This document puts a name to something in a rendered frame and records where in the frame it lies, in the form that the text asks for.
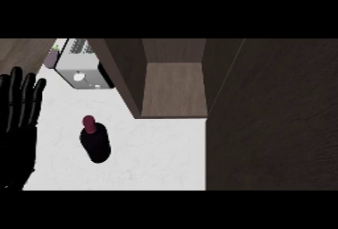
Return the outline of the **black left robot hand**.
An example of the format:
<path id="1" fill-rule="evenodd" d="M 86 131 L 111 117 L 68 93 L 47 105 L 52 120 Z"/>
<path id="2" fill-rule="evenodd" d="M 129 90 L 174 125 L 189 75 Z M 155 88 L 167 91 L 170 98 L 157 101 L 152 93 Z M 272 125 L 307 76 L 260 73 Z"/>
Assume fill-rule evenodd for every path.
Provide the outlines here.
<path id="1" fill-rule="evenodd" d="M 0 75 L 0 191 L 21 191 L 34 172 L 45 86 L 18 66 Z"/>

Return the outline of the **purple eggplant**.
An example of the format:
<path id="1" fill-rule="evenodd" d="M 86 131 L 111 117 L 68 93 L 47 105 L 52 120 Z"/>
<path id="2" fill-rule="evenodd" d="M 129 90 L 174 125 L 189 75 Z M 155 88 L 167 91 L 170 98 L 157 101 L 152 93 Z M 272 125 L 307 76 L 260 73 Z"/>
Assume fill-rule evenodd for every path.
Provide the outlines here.
<path id="1" fill-rule="evenodd" d="M 59 46 L 55 46 L 45 58 L 45 67 L 47 69 L 56 68 L 56 62 L 58 62 L 59 55 L 61 55 Z"/>

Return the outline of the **dark wine bottle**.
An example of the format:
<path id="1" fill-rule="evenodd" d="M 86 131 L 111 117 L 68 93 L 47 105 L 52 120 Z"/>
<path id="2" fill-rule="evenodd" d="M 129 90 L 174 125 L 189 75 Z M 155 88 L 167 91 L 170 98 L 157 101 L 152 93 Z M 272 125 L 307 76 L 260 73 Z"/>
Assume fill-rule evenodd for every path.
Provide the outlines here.
<path id="1" fill-rule="evenodd" d="M 83 117 L 81 123 L 81 145 L 92 161 L 101 164 L 108 160 L 111 155 L 111 145 L 107 127 L 95 120 L 95 117 L 92 115 L 86 115 Z"/>

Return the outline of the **brown wooden cabinet door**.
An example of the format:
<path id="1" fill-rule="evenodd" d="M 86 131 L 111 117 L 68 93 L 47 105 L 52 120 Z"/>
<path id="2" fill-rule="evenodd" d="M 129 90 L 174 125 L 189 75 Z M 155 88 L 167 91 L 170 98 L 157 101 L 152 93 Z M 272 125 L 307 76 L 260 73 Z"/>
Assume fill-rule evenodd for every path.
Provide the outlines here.
<path id="1" fill-rule="evenodd" d="M 245 39 L 207 118 L 207 189 L 338 190 L 338 39 Z"/>

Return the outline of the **brown wooden cabinet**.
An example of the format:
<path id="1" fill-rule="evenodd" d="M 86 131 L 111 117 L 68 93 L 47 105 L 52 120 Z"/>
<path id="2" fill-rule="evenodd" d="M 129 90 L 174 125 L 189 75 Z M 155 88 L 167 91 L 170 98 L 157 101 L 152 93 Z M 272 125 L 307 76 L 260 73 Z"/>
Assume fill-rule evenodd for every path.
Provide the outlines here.
<path id="1" fill-rule="evenodd" d="M 239 38 L 92 38 L 89 43 L 135 118 L 208 117 Z"/>

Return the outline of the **silver toaster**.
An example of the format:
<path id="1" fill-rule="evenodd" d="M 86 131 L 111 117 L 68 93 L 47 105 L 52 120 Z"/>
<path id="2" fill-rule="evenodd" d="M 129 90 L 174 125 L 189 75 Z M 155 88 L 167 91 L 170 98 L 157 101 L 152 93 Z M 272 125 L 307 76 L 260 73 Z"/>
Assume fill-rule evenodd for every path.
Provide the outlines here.
<path id="1" fill-rule="evenodd" d="M 114 83 L 86 38 L 70 38 L 56 61 L 56 72 L 74 89 L 112 89 Z"/>

